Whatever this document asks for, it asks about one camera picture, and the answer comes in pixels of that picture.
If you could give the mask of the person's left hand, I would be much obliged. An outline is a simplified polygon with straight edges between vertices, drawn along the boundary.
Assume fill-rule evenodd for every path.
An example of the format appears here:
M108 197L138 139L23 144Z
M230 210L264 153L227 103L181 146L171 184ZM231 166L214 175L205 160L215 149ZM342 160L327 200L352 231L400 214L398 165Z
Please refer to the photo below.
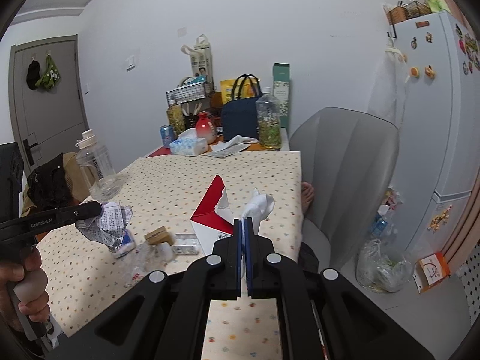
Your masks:
M17 306L11 301L9 284L16 287ZM16 332L24 331L17 312L35 323L48 320L50 307L46 286L47 277L41 269L41 255L36 248L24 259L24 264L1 261L1 316L10 328Z

